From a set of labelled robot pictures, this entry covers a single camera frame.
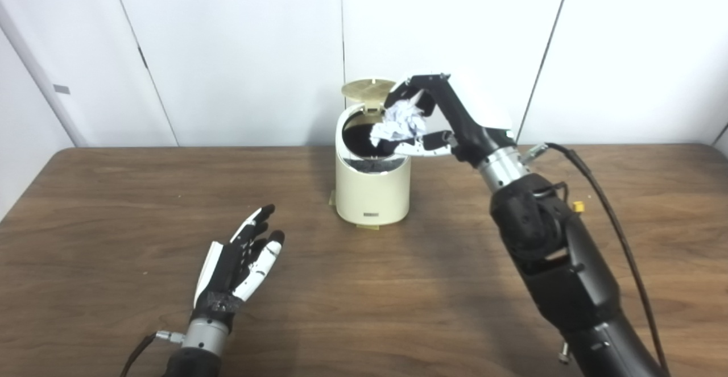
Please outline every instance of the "black forearm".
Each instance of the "black forearm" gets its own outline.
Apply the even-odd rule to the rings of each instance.
[[[210,351],[185,347],[172,354],[162,377],[217,377],[220,364],[220,357]]]
[[[491,216],[539,312],[586,377],[663,377],[624,317],[619,285],[579,214],[525,175],[494,193]]]

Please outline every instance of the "small gray tag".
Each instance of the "small gray tag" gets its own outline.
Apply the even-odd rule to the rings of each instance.
[[[53,89],[55,90],[56,93],[60,93],[60,94],[70,94],[71,93],[71,89],[68,86],[59,86],[58,84],[54,84]]]

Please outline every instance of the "crumpled paper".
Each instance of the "crumpled paper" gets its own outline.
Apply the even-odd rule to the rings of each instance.
[[[421,136],[427,132],[422,109],[417,107],[420,97],[422,97],[422,91],[411,99],[398,100],[392,107],[384,111],[382,123],[372,126],[369,136],[372,146],[378,146],[382,139],[400,141]]]

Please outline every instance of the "white finger segment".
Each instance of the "white finger segment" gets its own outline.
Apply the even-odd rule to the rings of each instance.
[[[232,295],[242,301],[247,301],[253,292],[255,292],[255,289],[258,289],[258,286],[265,280],[266,275],[270,272],[271,267],[273,267],[273,263],[278,258],[278,253],[280,253],[282,247],[283,245],[280,242],[268,242],[265,248],[260,251],[258,260],[250,265],[250,274],[235,288]]]

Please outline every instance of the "robotic arm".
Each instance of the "robotic arm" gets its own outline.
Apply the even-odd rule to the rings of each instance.
[[[528,169],[548,146],[521,156],[507,116],[489,109],[455,76],[419,74],[393,87],[385,107],[424,91],[425,116],[439,106],[452,131],[380,142],[411,156],[449,154],[479,170],[490,188],[490,212],[539,312],[564,337],[587,377],[663,377],[666,372],[622,312],[619,285],[580,216],[557,185]]]

